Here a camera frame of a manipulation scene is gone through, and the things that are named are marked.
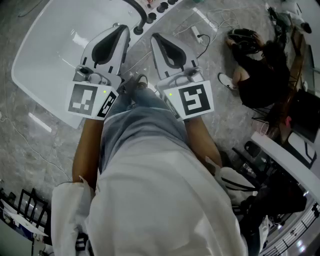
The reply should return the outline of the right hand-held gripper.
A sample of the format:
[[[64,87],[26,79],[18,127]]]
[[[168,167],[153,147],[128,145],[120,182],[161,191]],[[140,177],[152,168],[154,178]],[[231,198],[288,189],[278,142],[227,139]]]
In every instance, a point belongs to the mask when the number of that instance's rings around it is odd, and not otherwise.
[[[211,82],[204,80],[194,51],[173,36],[153,33],[152,54],[160,81],[156,90],[178,121],[214,111]]]

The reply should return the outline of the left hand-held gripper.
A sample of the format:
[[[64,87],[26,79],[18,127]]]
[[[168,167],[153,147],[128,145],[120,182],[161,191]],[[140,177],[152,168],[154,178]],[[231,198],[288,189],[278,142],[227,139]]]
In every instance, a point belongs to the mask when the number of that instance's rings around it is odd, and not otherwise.
[[[122,79],[118,74],[129,42],[129,28],[122,24],[101,32],[86,45],[81,65],[67,86],[65,109],[69,114],[100,121],[106,118],[119,96]]]

